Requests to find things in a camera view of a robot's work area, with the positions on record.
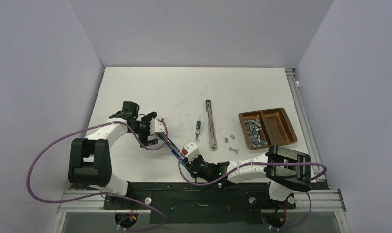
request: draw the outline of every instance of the brown tray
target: brown tray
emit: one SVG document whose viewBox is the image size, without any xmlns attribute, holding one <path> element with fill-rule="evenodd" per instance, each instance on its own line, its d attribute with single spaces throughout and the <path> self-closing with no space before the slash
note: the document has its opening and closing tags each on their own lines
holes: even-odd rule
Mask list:
<svg viewBox="0 0 392 233">
<path fill-rule="evenodd" d="M 262 130 L 259 130 L 259 135 L 262 139 L 267 141 L 268 145 L 266 146 L 253 147 L 250 143 L 245 121 L 254 119 L 259 119 L 262 125 Z M 284 108 L 239 113 L 239 120 L 243 134 L 245 135 L 247 147 L 251 150 L 263 149 L 271 145 L 284 146 L 291 144 L 292 142 L 297 142 L 296 134 L 294 133 L 292 124 L 290 123 Z"/>
</svg>

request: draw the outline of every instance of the gray wall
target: gray wall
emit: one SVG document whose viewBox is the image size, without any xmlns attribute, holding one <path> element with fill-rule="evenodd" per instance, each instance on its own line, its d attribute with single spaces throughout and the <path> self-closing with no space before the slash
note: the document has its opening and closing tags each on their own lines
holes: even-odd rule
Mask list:
<svg viewBox="0 0 392 233">
<path fill-rule="evenodd" d="M 392 0 L 336 0 L 296 75 L 352 232 L 392 233 Z"/>
<path fill-rule="evenodd" d="M 333 0 L 70 0 L 106 67 L 297 67 Z"/>
<path fill-rule="evenodd" d="M 0 1 L 0 233 L 50 232 L 57 205 L 28 195 L 27 169 L 46 144 L 87 125 L 102 75 L 66 0 Z M 36 165 L 38 195 L 61 198 L 69 143 Z"/>
</svg>

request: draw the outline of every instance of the screw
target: screw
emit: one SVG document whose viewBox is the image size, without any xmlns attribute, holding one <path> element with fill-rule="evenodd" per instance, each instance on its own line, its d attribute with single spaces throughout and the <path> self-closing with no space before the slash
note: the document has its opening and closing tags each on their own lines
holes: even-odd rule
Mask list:
<svg viewBox="0 0 392 233">
<path fill-rule="evenodd" d="M 292 196 L 288 197 L 287 202 L 290 204 L 294 204 L 294 197 L 292 197 Z"/>
<path fill-rule="evenodd" d="M 256 201 L 256 197 L 249 197 L 249 203 L 253 204 Z"/>
<path fill-rule="evenodd" d="M 149 197 L 145 198 L 146 205 L 150 205 L 151 203 L 152 203 L 152 198 L 149 198 Z"/>
</svg>

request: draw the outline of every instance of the purple cable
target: purple cable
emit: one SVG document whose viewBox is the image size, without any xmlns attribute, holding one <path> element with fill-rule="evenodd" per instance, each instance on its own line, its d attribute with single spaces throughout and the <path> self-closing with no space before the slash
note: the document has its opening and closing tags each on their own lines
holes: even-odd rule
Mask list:
<svg viewBox="0 0 392 233">
<path fill-rule="evenodd" d="M 234 169 L 230 170 L 228 173 L 224 174 L 223 176 L 217 178 L 217 179 L 214 180 L 214 181 L 210 181 L 210 182 L 207 182 L 207 183 L 194 183 L 194 182 L 190 181 L 189 179 L 187 179 L 187 178 L 184 176 L 184 174 L 183 174 L 183 172 L 182 172 L 182 169 L 181 169 L 181 167 L 180 167 L 180 159 L 178 159 L 178 164 L 179 164 L 178 166 L 179 166 L 179 172 L 180 172 L 181 176 L 182 176 L 189 184 L 192 184 L 192 185 L 194 185 L 194 186 L 199 186 L 199 187 L 204 187 L 204 186 L 208 186 L 208 185 L 214 184 L 214 183 L 220 181 L 221 179 L 227 177 L 227 176 L 228 176 L 229 174 L 231 174 L 232 172 L 236 171 L 238 167 L 241 168 L 241 167 L 249 166 L 249 165 L 252 165 L 252 164 L 256 164 L 256 165 L 267 165 L 267 166 L 269 166 L 269 165 L 271 165 L 271 166 L 302 166 L 302 165 L 316 165 L 316 166 L 321 166 L 321 167 L 323 168 L 323 171 L 320 172 L 319 174 L 317 174 L 316 176 L 312 177 L 312 180 L 317 179 L 317 178 L 319 178 L 320 176 L 324 175 L 324 174 L 326 173 L 326 170 L 327 170 L 327 167 L 326 167 L 325 165 L 320 164 L 320 163 L 315 163 L 315 162 L 303 162 L 303 163 L 264 163 L 264 162 L 252 162 L 252 163 L 240 164 L 238 167 L 235 167 Z"/>
<path fill-rule="evenodd" d="M 296 227 L 302 225 L 303 223 L 305 223 L 305 222 L 308 220 L 308 218 L 310 217 L 310 213 L 311 213 L 311 199 L 310 199 L 309 193 L 307 193 L 307 192 L 305 192 L 305 193 L 306 193 L 306 195 L 308 195 L 308 198 L 309 198 L 309 212 L 308 212 L 308 214 L 306 215 L 306 217 L 305 217 L 302 221 L 300 221 L 300 222 L 298 222 L 298 223 L 296 223 L 296 224 L 294 224 L 294 225 L 292 225 L 292 226 L 287 226 L 287 227 L 283 226 L 283 227 L 280 227 L 280 228 L 279 228 L 280 231 L 290 230 L 290 229 L 296 228 Z"/>
<path fill-rule="evenodd" d="M 122 229 L 124 229 L 125 231 L 128 231 L 128 232 L 141 232 L 141 231 L 145 231 L 145 230 L 157 228 L 157 227 L 160 227 L 160 226 L 163 226 L 163 225 L 167 224 L 167 216 L 166 216 L 164 213 L 162 213 L 160 210 L 156 209 L 155 207 L 152 207 L 152 206 L 150 206 L 150 205 L 146 205 L 146 204 L 144 204 L 144 203 L 141 202 L 141 201 L 138 201 L 138 200 L 135 200 L 135 199 L 132 199 L 132 198 L 128 198 L 128 197 L 126 197 L 126 196 L 122 196 L 122 195 L 119 195 L 119 194 L 111 194 L 111 196 L 134 201 L 134 202 L 136 202 L 136 203 L 138 203 L 138 204 L 140 204 L 140 205 L 142 205 L 142 206 L 146 206 L 146 207 L 148 207 L 149 209 L 156 211 L 158 214 L 160 214 L 161 216 L 163 216 L 164 218 L 166 218 L 166 222 L 162 222 L 162 223 L 157 224 L 157 225 L 154 225 L 154 226 L 145 227 L 145 228 L 141 228 L 141 229 L 124 229 L 123 227 L 120 227 L 120 224 L 121 224 L 123 221 L 125 221 L 126 219 L 129 218 L 129 216 L 127 216 L 127 217 L 121 219 L 121 220 L 117 223 L 117 224 L 118 224 L 117 227 L 120 227 L 120 228 L 122 228 Z"/>
<path fill-rule="evenodd" d="M 164 125 L 164 127 L 165 127 L 165 129 L 166 129 L 166 138 L 168 138 L 168 135 L 169 135 L 169 134 L 168 134 L 167 126 L 166 126 L 166 123 L 164 122 L 164 119 L 161 120 L 161 123 Z M 149 148 L 149 147 L 146 147 L 146 146 L 143 145 L 143 143 L 139 140 L 139 138 L 137 137 L 137 135 L 136 135 L 136 133 L 134 132 L 134 130 L 133 130 L 128 124 L 126 124 L 125 122 L 122 122 L 122 121 L 107 122 L 107 123 L 104 123 L 104 124 L 100 124 L 100 125 L 97 125 L 97 126 L 92 126 L 92 127 L 87 128 L 87 129 L 79 130 L 79 131 L 76 131 L 76 132 L 74 132 L 74 133 L 68 134 L 68 135 L 66 135 L 66 136 L 63 136 L 63 137 L 61 137 L 61 138 L 59 138 L 59 139 L 56 139 L 56 140 L 54 140 L 53 142 L 51 142 L 49 145 L 47 145 L 45 148 L 43 148 L 43 150 L 40 151 L 39 154 L 36 156 L 36 158 L 32 161 L 32 163 L 31 163 L 31 165 L 30 165 L 30 167 L 29 167 L 28 173 L 27 173 L 27 175 L 26 175 L 26 189 L 27 189 L 28 193 L 30 194 L 30 196 L 31 196 L 32 198 L 34 198 L 34 199 L 40 201 L 40 202 L 43 202 L 43 203 L 58 204 L 58 203 L 70 202 L 70 201 L 74 201 L 74 200 L 80 200 L 80 199 L 83 199 L 83 198 L 88 198 L 88 197 L 92 197 L 92 196 L 96 196 L 96 195 L 111 194 L 111 193 L 108 193 L 108 192 L 99 192 L 99 193 L 92 193 L 92 194 L 80 196 L 80 197 L 77 197 L 77 198 L 66 199 L 66 200 L 46 200 L 46 199 L 43 199 L 43 198 L 38 197 L 38 196 L 32 191 L 32 189 L 31 189 L 31 187 L 30 187 L 30 176 L 31 176 L 31 174 L 32 174 L 33 168 L 34 168 L 34 166 L 36 165 L 36 162 L 40 159 L 40 157 L 41 157 L 50 147 L 52 147 L 52 146 L 55 145 L 56 143 L 58 143 L 58 142 L 60 142 L 60 141 L 62 141 L 62 140 L 64 140 L 64 139 L 66 139 L 66 138 L 72 137 L 72 136 L 77 135 L 77 134 L 80 134 L 80 133 L 82 133 L 82 132 L 86 132 L 86 131 L 88 131 L 88 130 L 93 130 L 93 129 L 97 129 L 97 128 L 100 128 L 100 127 L 103 127 L 103 126 L 106 126 L 106 125 L 110 125 L 110 124 L 122 124 L 122 125 L 126 126 L 126 127 L 129 129 L 129 132 L 131 132 L 131 133 L 133 134 L 133 136 L 136 138 L 137 142 L 138 142 L 144 149 L 146 149 L 146 150 L 158 150 L 158 149 L 162 148 L 162 147 L 166 144 L 166 142 L 167 142 L 167 140 L 166 140 L 165 142 L 163 142 L 163 144 L 162 144 L 161 146 L 156 147 L 156 148 Z M 154 207 L 152 207 L 152 206 L 146 205 L 146 204 L 144 204 L 143 202 L 140 202 L 140 201 L 138 201 L 138 200 L 135 200 L 135 199 L 132 199 L 132 198 L 129 198 L 129 197 L 125 197 L 125 196 L 122 196 L 122 195 L 119 195 L 119 194 L 112 194 L 112 195 L 113 195 L 113 196 L 116 196 L 116 197 L 119 197 L 119 198 L 126 199 L 126 200 L 130 200 L 130 201 L 136 202 L 136 203 L 138 203 L 138 204 L 140 204 L 140 205 L 143 205 L 143 206 L 145 206 L 145 207 L 148 207 L 148 208 L 150 208 L 151 210 L 154 210 L 154 211 L 156 211 L 158 214 L 160 214 L 160 215 L 162 215 L 163 217 L 165 217 L 166 220 L 167 220 L 167 216 L 166 216 L 166 215 L 164 215 L 160 210 L 158 210 L 158 209 L 156 209 L 156 208 L 154 208 Z M 164 224 L 166 224 L 166 223 L 167 223 L 167 221 L 164 222 L 164 223 L 158 224 L 158 225 L 156 225 L 156 226 L 152 226 L 152 227 L 148 227 L 148 228 L 143 228 L 143 229 L 137 229 L 137 230 L 130 230 L 130 231 L 135 231 L 135 232 L 144 231 L 144 230 L 147 230 L 147 229 L 152 229 L 152 228 L 155 228 L 155 227 L 162 226 L 162 225 L 164 225 Z"/>
<path fill-rule="evenodd" d="M 237 167 L 236 167 L 236 168 L 230 170 L 229 172 L 227 172 L 225 175 L 223 175 L 223 176 L 221 176 L 221 177 L 219 177 L 219 178 L 217 178 L 216 180 L 211 181 L 211 182 L 207 182 L 207 183 L 194 183 L 194 182 L 190 181 L 189 179 L 187 179 L 187 178 L 184 176 L 184 174 L 183 174 L 183 172 L 182 172 L 182 169 L 181 169 L 181 167 L 180 167 L 180 159 L 179 159 L 178 161 L 179 161 L 179 162 L 178 162 L 178 164 L 179 164 L 179 165 L 178 165 L 178 166 L 179 166 L 179 172 L 180 172 L 181 176 L 182 176 L 189 184 L 192 184 L 192 185 L 194 185 L 194 186 L 199 186 L 199 187 L 208 186 L 208 185 L 211 185 L 211 184 L 213 184 L 213 183 L 216 183 L 216 182 L 220 181 L 221 179 L 225 178 L 226 176 L 228 176 L 229 174 L 231 174 L 232 172 L 234 172 L 234 171 L 237 170 Z M 323 168 L 323 171 L 322 171 L 321 173 L 317 174 L 316 176 L 312 177 L 312 180 L 317 179 L 317 178 L 319 178 L 320 176 L 324 175 L 324 174 L 326 173 L 326 170 L 327 170 L 327 167 L 326 167 L 325 165 L 320 164 L 320 163 L 315 163 L 315 162 L 303 162 L 303 163 L 263 163 L 263 162 L 252 162 L 252 163 L 241 164 L 241 165 L 239 165 L 238 167 L 241 168 L 241 167 L 248 166 L 248 165 L 252 165 L 252 164 L 256 164 L 256 165 L 267 165 L 267 166 L 269 166 L 269 165 L 271 165 L 271 166 L 302 166 L 302 165 L 308 165 L 308 166 L 309 166 L 309 165 L 316 165 L 316 166 L 321 166 L 321 167 Z M 294 225 L 292 225 L 292 226 L 279 228 L 280 230 L 282 230 L 282 229 L 283 229 L 283 230 L 288 230 L 288 229 L 292 229 L 292 228 L 298 227 L 298 226 L 302 225 L 302 224 L 309 218 L 310 213 L 311 213 L 311 199 L 310 199 L 309 193 L 306 192 L 306 195 L 308 195 L 308 198 L 309 198 L 309 212 L 308 212 L 308 214 L 306 215 L 306 217 L 305 217 L 301 222 L 296 223 L 296 224 L 294 224 Z"/>
</svg>

